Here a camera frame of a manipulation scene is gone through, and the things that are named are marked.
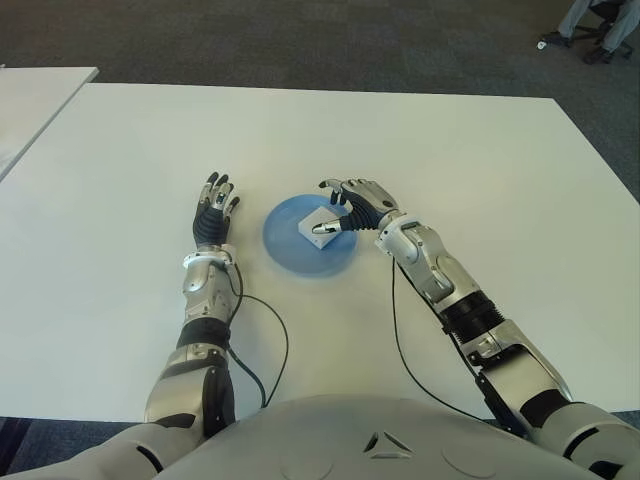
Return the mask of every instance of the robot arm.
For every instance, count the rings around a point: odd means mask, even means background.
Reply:
[[[376,245],[393,256],[443,331],[478,369],[487,406],[508,430],[604,478],[640,476],[640,431],[595,406],[572,401],[560,374],[445,249],[439,235],[402,213],[375,182],[326,180],[332,203],[353,206],[314,233],[377,229]]]
[[[193,222],[197,250],[184,260],[185,319],[176,349],[151,394],[145,422],[128,428],[66,462],[10,478],[151,479],[235,421],[227,369],[229,323],[237,298],[229,269],[235,252],[226,244],[233,185],[214,173],[205,183]]]

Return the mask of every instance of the black joint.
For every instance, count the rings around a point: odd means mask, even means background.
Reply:
[[[564,454],[562,456],[564,458],[568,458],[569,460],[571,460],[571,455],[573,455],[573,452],[575,452],[576,448],[578,448],[580,444],[584,442],[587,438],[591,437],[592,435],[595,435],[598,432],[599,430],[595,427],[590,428],[589,430],[585,430],[576,438],[571,440],[571,443],[569,444],[567,449],[564,451]]]
[[[480,373],[476,377],[476,385],[484,395],[484,403],[489,407],[491,413],[496,417],[496,420],[505,429],[519,437],[525,437],[527,431],[524,426],[518,421],[513,412],[509,409],[502,397],[498,395],[493,385],[489,382],[487,377]]]
[[[602,477],[607,480],[612,480],[616,478],[616,475],[622,468],[622,465],[613,462],[607,462],[605,460],[600,460],[599,462],[595,462],[593,465],[589,467],[589,471],[595,473],[599,477]]]
[[[520,413],[532,427],[541,428],[552,413],[570,404],[558,390],[545,390],[527,400]]]
[[[188,360],[186,362],[171,365],[164,372],[162,372],[160,379],[162,380],[164,378],[173,377],[182,373],[192,372],[193,370],[200,370],[201,368],[205,367],[216,367],[226,370],[227,361],[216,350],[209,350],[206,358],[201,358],[198,360]]]
[[[440,312],[444,332],[453,334],[460,343],[488,332],[504,322],[494,303],[478,290]]]
[[[202,390],[203,433],[209,438],[236,421],[231,375],[226,368],[211,369]]]
[[[156,469],[157,473],[160,473],[163,470],[160,460],[158,460],[158,457],[156,457],[150,450],[144,448],[142,445],[138,445],[136,450],[138,450],[142,455],[145,456],[147,460],[149,460],[149,463],[153,465],[153,468]]]
[[[195,420],[196,416],[191,413],[177,413],[175,415],[169,415],[168,417],[162,417],[153,423],[165,428],[191,428]]]
[[[231,338],[229,325],[218,318],[202,317],[191,320],[182,327],[176,348],[192,343],[211,343],[227,350],[229,338]]]

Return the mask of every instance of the office chair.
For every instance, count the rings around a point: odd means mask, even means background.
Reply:
[[[587,32],[582,35],[577,35],[572,38],[572,41],[576,40],[588,40],[591,38],[595,38],[595,44],[600,45],[604,41],[604,37],[611,30],[613,24],[618,18],[618,13],[620,12],[620,6],[624,3],[624,0],[608,0],[606,2],[599,3],[598,5],[593,5],[589,7],[593,13],[598,15],[603,19],[603,22],[598,26],[598,28],[591,27],[583,27],[582,25],[577,25],[576,30],[580,30],[582,32]],[[622,54],[623,58],[629,59],[631,54],[633,53],[633,47],[626,42],[622,42],[619,48],[624,48],[626,50],[625,53]]]

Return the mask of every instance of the shoe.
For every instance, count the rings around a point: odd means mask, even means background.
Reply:
[[[573,40],[567,37],[563,37],[560,32],[545,33],[540,37],[543,42],[552,43],[553,45],[560,45],[561,47],[571,48]]]
[[[596,47],[593,50],[591,50],[589,53],[587,53],[582,58],[582,61],[587,65],[593,65],[594,63],[600,63],[600,62],[611,63],[612,59],[613,59],[613,52],[610,52],[609,50],[605,50],[602,47]]]

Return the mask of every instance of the robot forearm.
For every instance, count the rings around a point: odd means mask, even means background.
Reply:
[[[633,463],[640,432],[597,407],[572,403],[560,374],[502,317],[434,230],[396,210],[382,219],[376,244],[393,255],[444,332],[479,368],[476,383],[498,421],[596,473],[640,473]]]
[[[235,421],[227,370],[234,295],[229,245],[201,246],[185,259],[187,304],[176,349],[156,382],[145,421],[195,429],[201,439]]]

